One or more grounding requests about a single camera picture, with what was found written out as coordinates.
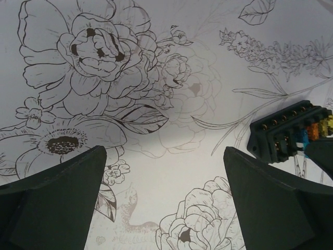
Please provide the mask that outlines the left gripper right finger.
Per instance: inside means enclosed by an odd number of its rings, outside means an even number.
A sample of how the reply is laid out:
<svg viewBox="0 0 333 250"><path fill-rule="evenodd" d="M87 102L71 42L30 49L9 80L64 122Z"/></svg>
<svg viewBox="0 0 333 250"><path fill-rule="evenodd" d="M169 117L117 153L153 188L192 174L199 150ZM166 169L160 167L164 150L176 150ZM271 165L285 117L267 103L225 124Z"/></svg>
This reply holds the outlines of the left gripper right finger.
<svg viewBox="0 0 333 250"><path fill-rule="evenodd" d="M224 166L246 249L332 249L332 187L234 147Z"/></svg>

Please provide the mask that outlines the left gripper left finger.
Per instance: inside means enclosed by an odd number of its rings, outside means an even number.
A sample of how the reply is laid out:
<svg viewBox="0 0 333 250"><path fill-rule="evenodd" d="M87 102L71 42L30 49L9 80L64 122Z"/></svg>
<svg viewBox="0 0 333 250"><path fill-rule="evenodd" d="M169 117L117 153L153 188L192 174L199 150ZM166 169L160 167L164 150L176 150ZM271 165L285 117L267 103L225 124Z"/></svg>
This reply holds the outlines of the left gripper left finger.
<svg viewBox="0 0 333 250"><path fill-rule="evenodd" d="M106 158L95 146L1 185L1 249L84 249Z"/></svg>

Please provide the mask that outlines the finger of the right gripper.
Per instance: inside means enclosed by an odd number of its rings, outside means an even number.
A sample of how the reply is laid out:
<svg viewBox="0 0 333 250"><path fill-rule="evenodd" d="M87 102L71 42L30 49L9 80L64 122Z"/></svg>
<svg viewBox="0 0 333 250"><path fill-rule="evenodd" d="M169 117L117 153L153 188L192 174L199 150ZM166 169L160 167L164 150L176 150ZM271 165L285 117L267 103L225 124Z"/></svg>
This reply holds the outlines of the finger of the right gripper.
<svg viewBox="0 0 333 250"><path fill-rule="evenodd" d="M332 138L310 142L304 153L332 179Z"/></svg>

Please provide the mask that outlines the black fuse box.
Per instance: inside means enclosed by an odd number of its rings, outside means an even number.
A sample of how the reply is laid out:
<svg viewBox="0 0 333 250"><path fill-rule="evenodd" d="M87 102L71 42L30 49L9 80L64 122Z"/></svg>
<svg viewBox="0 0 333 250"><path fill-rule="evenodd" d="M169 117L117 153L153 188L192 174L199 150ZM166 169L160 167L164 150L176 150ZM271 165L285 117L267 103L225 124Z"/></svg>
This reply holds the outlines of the black fuse box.
<svg viewBox="0 0 333 250"><path fill-rule="evenodd" d="M251 123L247 150L265 163L283 163L330 135L332 110L303 100Z"/></svg>

